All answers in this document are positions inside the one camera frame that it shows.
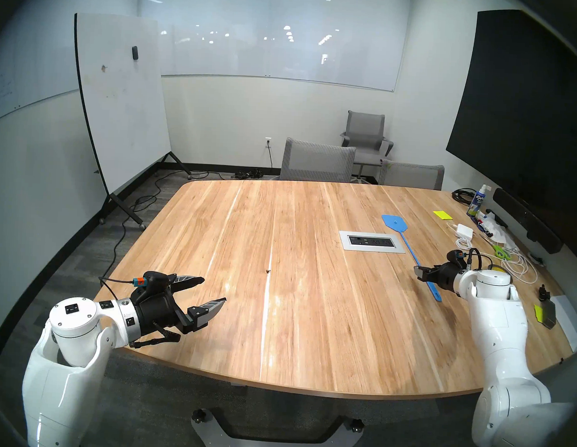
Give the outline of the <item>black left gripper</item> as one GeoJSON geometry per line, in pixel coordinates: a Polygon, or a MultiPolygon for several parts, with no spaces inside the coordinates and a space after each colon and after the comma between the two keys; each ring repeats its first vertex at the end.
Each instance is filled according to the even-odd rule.
{"type": "Polygon", "coordinates": [[[175,302],[171,292],[194,288],[204,283],[205,279],[201,276],[176,274],[168,275],[168,278],[169,288],[158,294],[145,296],[147,293],[145,287],[138,287],[131,294],[130,300],[140,325],[140,337],[156,331],[162,334],[162,337],[147,341],[133,341],[129,343],[129,347],[139,349],[148,345],[178,343],[181,335],[187,334],[189,329],[191,332],[196,332],[207,326],[227,300],[223,297],[200,306],[192,306],[187,309],[186,315],[175,302]]]}

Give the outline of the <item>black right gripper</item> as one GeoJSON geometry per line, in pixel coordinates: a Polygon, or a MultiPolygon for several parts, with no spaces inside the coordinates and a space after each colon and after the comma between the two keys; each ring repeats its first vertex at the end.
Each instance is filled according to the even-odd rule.
{"type": "Polygon", "coordinates": [[[458,284],[461,280],[461,266],[453,262],[445,262],[434,267],[413,267],[416,277],[421,281],[436,284],[439,288],[458,295],[458,284]]]}

